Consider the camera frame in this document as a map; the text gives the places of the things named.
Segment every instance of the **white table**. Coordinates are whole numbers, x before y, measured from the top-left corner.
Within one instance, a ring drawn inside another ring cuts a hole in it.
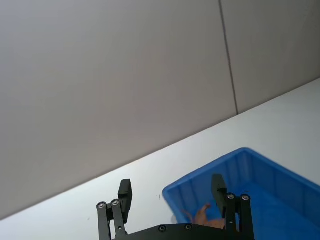
[[[241,147],[320,185],[320,79],[13,215],[0,222],[0,239],[98,240],[96,204],[117,198],[128,178],[128,233],[172,223],[163,188]]]

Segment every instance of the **white tabletop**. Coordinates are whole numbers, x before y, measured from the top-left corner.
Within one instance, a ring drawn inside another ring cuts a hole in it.
[[[96,204],[117,198],[122,179],[133,190],[129,234],[172,223],[163,188],[241,147],[320,184],[320,79],[15,214],[0,239],[98,240]]]

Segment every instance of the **blue plastic bin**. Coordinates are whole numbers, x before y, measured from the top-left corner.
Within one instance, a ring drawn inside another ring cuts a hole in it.
[[[320,187],[249,148],[240,148],[189,173],[163,190],[178,223],[206,203],[208,219],[220,218],[211,193],[213,174],[222,174],[228,192],[251,196],[257,240],[320,240]]]

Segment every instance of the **screw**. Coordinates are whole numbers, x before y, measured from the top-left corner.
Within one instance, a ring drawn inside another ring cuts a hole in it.
[[[187,225],[185,225],[185,229],[191,230],[191,229],[192,229],[192,226],[191,226],[190,224],[187,224]]]
[[[243,200],[249,200],[249,196],[248,196],[248,195],[242,195],[241,198],[242,198]]]
[[[228,199],[234,199],[235,198],[235,195],[233,194],[228,194]]]
[[[161,226],[159,226],[159,231],[160,232],[165,232],[167,230],[167,228],[166,228],[166,226],[165,225],[161,225]]]

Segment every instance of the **blue tray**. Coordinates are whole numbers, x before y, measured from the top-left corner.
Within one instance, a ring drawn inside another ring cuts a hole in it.
[[[178,223],[206,203],[208,219],[220,218],[211,193],[212,175],[222,174],[228,192],[251,196],[257,240],[320,239],[320,187],[249,148],[240,148],[189,173],[162,194]]]

